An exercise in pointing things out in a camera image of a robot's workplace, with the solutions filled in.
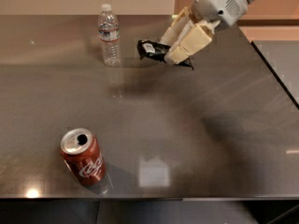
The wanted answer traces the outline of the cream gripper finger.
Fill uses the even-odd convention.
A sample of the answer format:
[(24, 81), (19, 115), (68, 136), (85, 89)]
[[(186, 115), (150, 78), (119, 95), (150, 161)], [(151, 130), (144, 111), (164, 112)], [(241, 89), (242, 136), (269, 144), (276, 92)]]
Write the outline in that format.
[(190, 58), (212, 41), (215, 29), (219, 24), (219, 20), (213, 22), (201, 20), (197, 22), (195, 30), (198, 35), (198, 40), (194, 44), (189, 43), (186, 38), (183, 38), (180, 43), (176, 42), (173, 46), (170, 46), (170, 50), (165, 55), (165, 60), (167, 62), (180, 63)]
[(193, 7), (184, 7), (162, 35), (160, 42), (173, 46), (176, 42), (180, 43), (183, 38), (186, 38), (189, 43), (194, 44), (198, 40), (196, 23)]

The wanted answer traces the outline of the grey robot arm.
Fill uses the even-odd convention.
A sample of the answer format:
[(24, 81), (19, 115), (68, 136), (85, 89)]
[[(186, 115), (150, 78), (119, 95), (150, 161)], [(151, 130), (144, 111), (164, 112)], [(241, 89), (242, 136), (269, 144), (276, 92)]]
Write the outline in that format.
[(169, 64), (179, 64), (209, 45), (217, 30), (234, 25), (254, 0), (194, 0), (183, 8), (161, 37), (170, 47), (164, 55)]

